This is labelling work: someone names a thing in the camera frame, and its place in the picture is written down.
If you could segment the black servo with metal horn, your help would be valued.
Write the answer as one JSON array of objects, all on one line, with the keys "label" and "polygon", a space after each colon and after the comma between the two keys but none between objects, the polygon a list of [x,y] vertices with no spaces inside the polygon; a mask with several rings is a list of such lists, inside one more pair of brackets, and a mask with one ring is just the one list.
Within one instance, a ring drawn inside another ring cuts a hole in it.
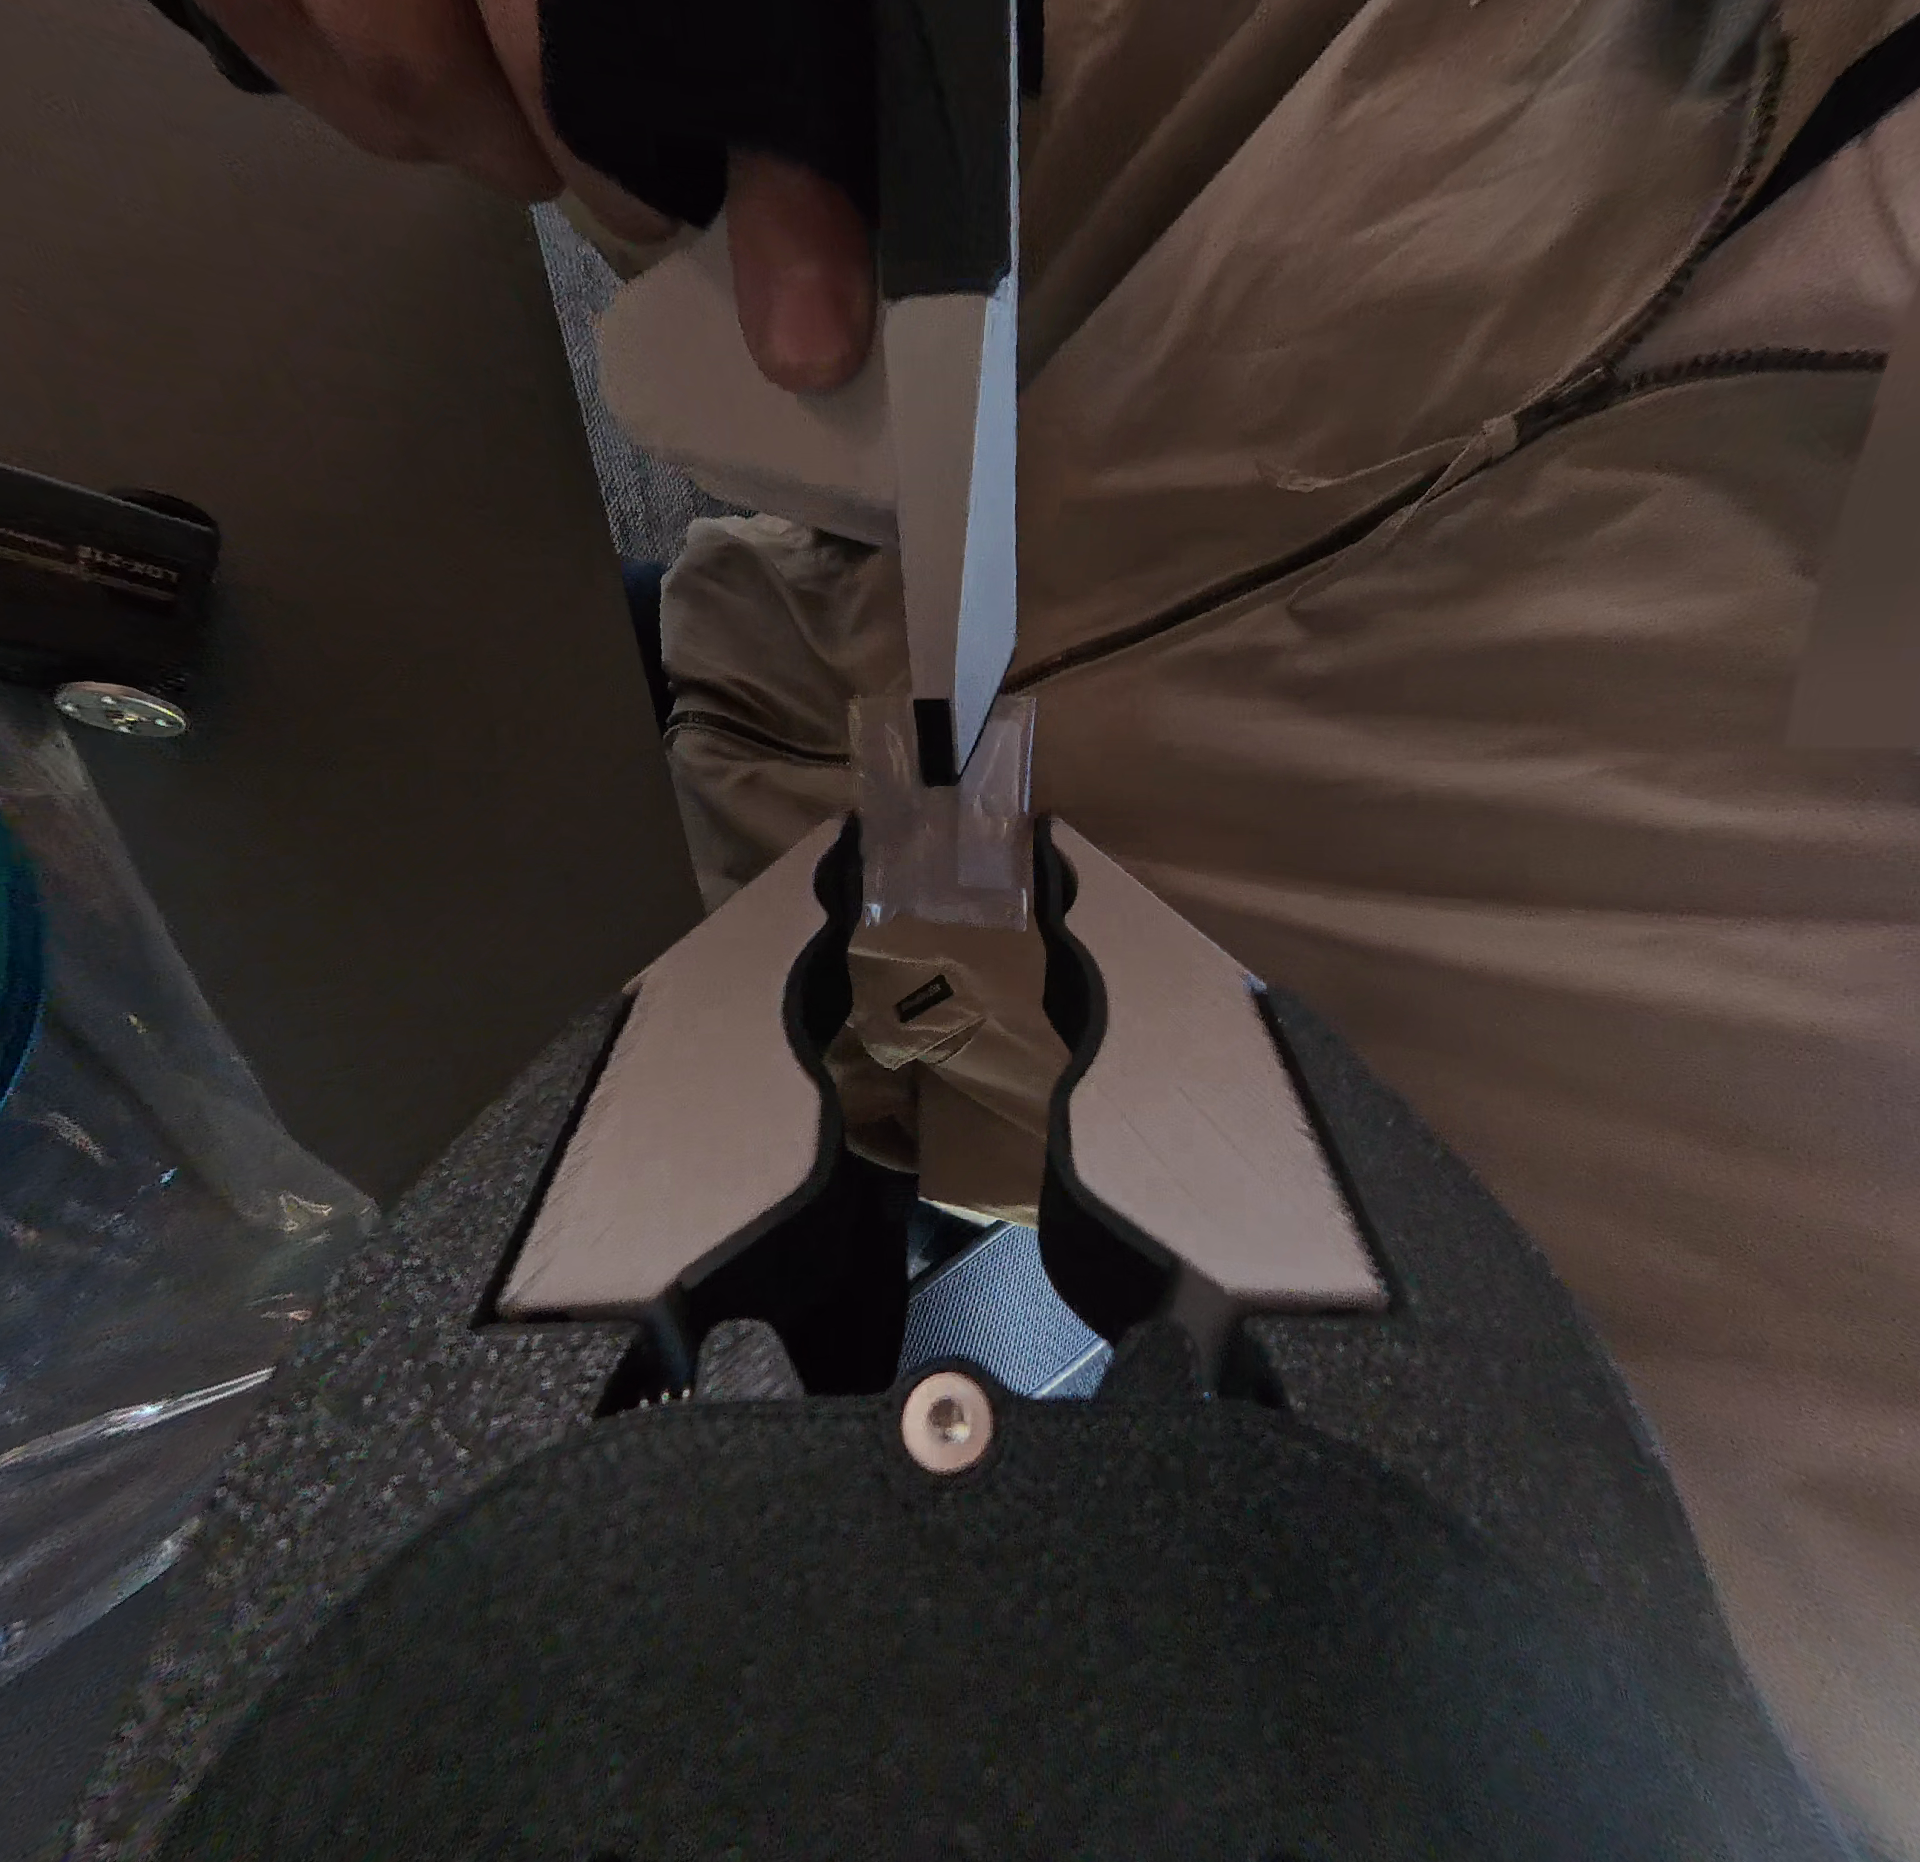
[{"label": "black servo with metal horn", "polygon": [[223,533],[152,488],[1,468],[1,684],[130,740],[188,734]]}]

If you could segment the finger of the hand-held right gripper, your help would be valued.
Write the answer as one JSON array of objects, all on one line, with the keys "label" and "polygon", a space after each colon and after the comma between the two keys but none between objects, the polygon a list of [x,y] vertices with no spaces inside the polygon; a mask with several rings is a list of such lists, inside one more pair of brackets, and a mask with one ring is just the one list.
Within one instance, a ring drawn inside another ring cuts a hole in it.
[{"label": "finger of the hand-held right gripper", "polygon": [[880,0],[880,361],[919,779],[958,783],[1018,630],[1018,0]]}]

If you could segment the blue round metal turntable base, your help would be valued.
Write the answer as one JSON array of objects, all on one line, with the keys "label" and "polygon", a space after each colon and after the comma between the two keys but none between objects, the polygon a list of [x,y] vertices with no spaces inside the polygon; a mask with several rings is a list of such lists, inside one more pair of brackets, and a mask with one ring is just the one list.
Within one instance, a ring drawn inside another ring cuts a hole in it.
[{"label": "blue round metal turntable base", "polygon": [[35,870],[1,822],[1,1103],[35,1048],[46,1006],[46,913]]}]

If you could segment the large clear plastic bag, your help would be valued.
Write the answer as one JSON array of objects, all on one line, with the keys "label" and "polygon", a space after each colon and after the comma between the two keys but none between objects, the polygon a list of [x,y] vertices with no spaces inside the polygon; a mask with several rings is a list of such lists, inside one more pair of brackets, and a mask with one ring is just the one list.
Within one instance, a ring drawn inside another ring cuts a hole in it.
[{"label": "large clear plastic bag", "polygon": [[64,722],[4,690],[1,822],[46,1006],[1,1103],[1,1681],[178,1558],[256,1395],[375,1217],[181,960]]}]

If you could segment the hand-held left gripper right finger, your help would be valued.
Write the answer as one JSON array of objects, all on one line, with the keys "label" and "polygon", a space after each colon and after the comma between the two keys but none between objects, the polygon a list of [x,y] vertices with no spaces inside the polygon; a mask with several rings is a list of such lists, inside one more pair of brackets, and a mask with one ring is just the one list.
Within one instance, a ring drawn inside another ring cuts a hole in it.
[{"label": "hand-held left gripper right finger", "polygon": [[1240,962],[1062,819],[1034,826],[1049,1094],[1039,1250],[1110,1346],[1176,1325],[1221,1368],[1251,1318],[1375,1318],[1389,1284]]}]

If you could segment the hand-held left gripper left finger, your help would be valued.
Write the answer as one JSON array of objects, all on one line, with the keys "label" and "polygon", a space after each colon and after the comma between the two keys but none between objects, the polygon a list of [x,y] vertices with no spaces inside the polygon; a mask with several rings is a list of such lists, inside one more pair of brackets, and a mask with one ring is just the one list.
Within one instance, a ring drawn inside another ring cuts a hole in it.
[{"label": "hand-held left gripper left finger", "polygon": [[845,1313],[861,1226],[828,1052],[861,904],[861,822],[829,819],[642,972],[499,1264],[498,1323],[630,1323],[687,1368],[721,1321]]}]

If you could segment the grey fabric chair seat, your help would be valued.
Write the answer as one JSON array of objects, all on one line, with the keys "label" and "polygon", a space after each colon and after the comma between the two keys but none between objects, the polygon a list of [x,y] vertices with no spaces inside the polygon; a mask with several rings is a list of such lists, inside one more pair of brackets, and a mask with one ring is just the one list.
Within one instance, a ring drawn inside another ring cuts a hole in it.
[{"label": "grey fabric chair seat", "polygon": [[1032,1399],[1091,1399],[1113,1346],[1057,1296],[1032,1226],[916,1203],[897,1375],[956,1363]]}]

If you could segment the person's right hand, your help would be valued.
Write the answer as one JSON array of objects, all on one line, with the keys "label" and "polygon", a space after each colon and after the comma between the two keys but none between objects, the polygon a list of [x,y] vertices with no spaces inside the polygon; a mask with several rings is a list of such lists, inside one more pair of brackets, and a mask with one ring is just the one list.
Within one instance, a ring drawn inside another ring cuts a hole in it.
[{"label": "person's right hand", "polygon": [[[563,201],[608,255],[683,226],[578,162],[541,103],[535,0],[191,0],[287,98],[381,160],[457,170],[519,204]],[[777,387],[845,387],[876,285],[862,214],[778,152],[727,160],[732,299]]]}]

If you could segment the small clear zip bag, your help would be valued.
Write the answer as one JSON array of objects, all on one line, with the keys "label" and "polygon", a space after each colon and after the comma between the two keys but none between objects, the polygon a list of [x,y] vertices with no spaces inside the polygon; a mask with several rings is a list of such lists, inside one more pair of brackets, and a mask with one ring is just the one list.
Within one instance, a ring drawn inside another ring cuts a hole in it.
[{"label": "small clear zip bag", "polygon": [[1032,879],[1031,751],[1038,703],[1000,696],[967,769],[927,787],[906,696],[850,706],[862,923],[1026,928]]}]

